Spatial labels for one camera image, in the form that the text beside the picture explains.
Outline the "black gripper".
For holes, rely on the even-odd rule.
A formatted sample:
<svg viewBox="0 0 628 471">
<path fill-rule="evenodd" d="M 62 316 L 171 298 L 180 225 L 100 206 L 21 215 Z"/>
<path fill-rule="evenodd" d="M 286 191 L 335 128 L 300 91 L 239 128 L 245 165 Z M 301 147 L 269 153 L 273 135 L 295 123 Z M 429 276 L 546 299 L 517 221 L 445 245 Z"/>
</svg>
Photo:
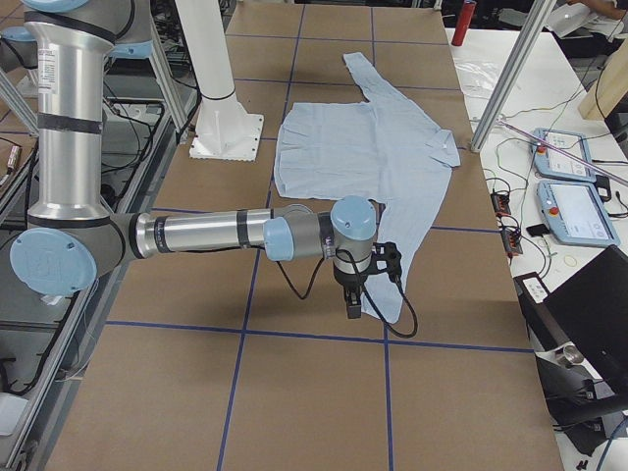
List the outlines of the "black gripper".
<svg viewBox="0 0 628 471">
<path fill-rule="evenodd" d="M 367 280 L 365 270 L 355 270 L 350 262 L 334 259 L 334 278 L 342 286 L 348 319 L 360 319 L 362 315 L 361 291 Z"/>
</svg>

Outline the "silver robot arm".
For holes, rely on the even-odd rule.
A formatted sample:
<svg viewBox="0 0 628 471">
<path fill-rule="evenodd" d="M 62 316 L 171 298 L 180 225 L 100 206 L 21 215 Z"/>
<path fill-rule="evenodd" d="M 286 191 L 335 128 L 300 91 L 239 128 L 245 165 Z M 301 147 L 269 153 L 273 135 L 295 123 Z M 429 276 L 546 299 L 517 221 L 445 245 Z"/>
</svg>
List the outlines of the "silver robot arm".
<svg viewBox="0 0 628 471">
<path fill-rule="evenodd" d="M 322 213 L 290 205 L 181 217 L 115 214 L 102 203 L 104 66 L 151 56 L 147 2 L 28 1 L 25 26 L 37 45 L 39 195 L 10 249 L 23 283 L 70 295 L 134 259 L 253 248 L 276 262 L 331 260 L 348 316 L 360 316 L 365 282 L 384 256 L 365 198 L 345 197 Z"/>
</svg>

